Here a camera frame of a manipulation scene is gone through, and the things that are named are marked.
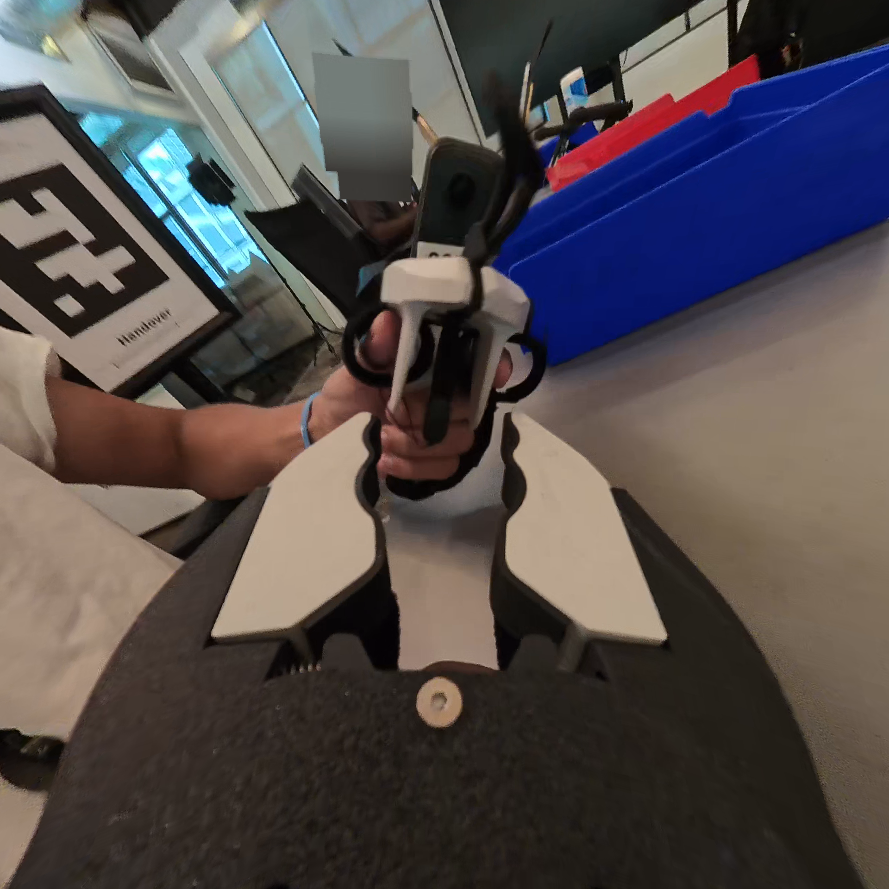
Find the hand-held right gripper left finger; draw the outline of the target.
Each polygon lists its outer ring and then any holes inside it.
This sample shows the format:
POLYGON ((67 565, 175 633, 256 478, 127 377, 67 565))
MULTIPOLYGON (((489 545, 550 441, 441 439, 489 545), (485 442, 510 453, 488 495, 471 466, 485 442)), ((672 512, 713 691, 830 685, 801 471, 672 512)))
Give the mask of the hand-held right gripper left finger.
POLYGON ((277 640, 321 661, 329 637, 369 639, 387 621, 379 421, 349 419, 270 484, 210 639, 277 640))

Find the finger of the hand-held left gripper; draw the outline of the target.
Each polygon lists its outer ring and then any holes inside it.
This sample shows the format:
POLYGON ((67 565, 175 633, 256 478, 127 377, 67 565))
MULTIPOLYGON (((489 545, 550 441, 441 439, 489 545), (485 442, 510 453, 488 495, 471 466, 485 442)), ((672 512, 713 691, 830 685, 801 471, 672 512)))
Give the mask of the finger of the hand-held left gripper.
POLYGON ((465 390, 473 419, 481 418, 481 332, 473 319, 461 318, 470 307, 472 277, 465 259, 408 259, 389 265, 382 276, 382 308, 400 321, 394 365, 382 384, 388 391, 388 410, 394 413, 409 386, 412 372, 423 376, 423 331, 431 324, 458 321, 467 341, 457 360, 457 383, 465 390))
POLYGON ((483 299, 476 312, 476 411, 483 412, 494 388, 508 340, 526 332, 532 304, 524 290, 493 268, 483 268, 483 299))

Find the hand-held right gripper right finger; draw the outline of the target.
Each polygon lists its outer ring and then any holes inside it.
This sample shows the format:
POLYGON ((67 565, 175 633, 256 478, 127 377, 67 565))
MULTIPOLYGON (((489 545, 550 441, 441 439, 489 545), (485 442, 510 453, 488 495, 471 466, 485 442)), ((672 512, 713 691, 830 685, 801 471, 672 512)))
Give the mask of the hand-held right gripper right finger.
POLYGON ((611 485, 571 446, 519 412, 504 418, 504 509, 495 541, 501 667, 527 637, 577 670, 594 643, 658 648, 661 618, 611 485))

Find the blue plastic bin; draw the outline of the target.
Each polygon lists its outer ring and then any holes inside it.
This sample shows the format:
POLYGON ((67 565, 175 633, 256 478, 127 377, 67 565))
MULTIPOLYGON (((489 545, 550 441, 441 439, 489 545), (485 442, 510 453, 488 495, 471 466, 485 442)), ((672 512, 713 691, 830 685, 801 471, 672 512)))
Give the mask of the blue plastic bin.
POLYGON ((887 45, 741 86, 543 198, 495 267, 551 365, 887 220, 887 45))

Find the person's left forearm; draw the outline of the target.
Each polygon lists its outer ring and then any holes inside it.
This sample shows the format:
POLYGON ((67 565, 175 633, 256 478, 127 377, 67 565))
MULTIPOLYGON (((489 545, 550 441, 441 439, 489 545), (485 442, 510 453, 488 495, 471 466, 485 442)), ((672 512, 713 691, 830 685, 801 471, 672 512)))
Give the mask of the person's left forearm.
POLYGON ((46 393, 64 483, 189 490, 228 501, 266 486, 304 449, 303 404, 184 410, 58 378, 46 393))

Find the person's left hand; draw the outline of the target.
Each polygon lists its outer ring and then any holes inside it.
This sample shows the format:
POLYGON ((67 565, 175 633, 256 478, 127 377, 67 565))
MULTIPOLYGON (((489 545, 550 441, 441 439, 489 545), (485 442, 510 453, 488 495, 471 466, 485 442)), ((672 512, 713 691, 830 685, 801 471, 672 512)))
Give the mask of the person's left hand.
POLYGON ((353 416, 369 413, 382 424, 377 470, 383 477, 445 481, 457 472, 461 457, 471 450, 475 440, 472 410, 465 395, 457 395, 451 404, 444 438, 430 444, 423 434, 430 398, 428 384, 409 388, 394 413, 388 410, 387 390, 365 385, 345 367, 334 372, 320 392, 310 425, 313 444, 353 416))

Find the dark monitor screen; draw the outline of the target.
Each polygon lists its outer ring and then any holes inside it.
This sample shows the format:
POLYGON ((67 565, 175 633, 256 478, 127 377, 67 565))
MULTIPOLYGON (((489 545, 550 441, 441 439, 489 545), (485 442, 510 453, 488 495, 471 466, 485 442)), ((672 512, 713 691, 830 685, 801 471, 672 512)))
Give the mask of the dark monitor screen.
POLYGON ((563 75, 606 68, 664 28, 697 25, 726 2, 684 1, 443 1, 433 13, 462 79, 480 94, 487 76, 517 91, 533 61, 535 87, 554 92, 563 75))

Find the red plastic bin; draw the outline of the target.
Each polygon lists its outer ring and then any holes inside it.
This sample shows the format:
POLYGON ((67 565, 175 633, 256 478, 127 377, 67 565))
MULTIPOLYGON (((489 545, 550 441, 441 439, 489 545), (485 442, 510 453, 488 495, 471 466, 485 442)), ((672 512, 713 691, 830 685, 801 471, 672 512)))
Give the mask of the red plastic bin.
POLYGON ((751 55, 681 100, 664 94, 615 126, 602 130, 579 148, 570 150, 547 173, 550 187, 560 191, 688 117, 717 113, 726 107, 736 90, 759 79, 758 58, 751 55))

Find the person's white clothing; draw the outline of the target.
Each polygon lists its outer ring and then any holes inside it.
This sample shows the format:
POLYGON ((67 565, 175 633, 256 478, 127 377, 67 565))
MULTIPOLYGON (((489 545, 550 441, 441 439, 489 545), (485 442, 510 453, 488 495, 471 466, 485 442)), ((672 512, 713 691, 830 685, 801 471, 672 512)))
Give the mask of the person's white clothing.
POLYGON ((1 726, 67 739, 108 659, 182 562, 58 481, 45 339, 1 336, 1 726))

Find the framed black-and-white tag sign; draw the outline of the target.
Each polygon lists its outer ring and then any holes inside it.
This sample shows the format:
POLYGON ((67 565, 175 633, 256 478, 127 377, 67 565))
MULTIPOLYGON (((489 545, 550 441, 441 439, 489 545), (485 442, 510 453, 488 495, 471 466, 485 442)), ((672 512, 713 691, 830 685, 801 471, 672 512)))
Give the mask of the framed black-and-white tag sign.
POLYGON ((238 313, 42 84, 1 96, 2 326, 134 398, 238 313))

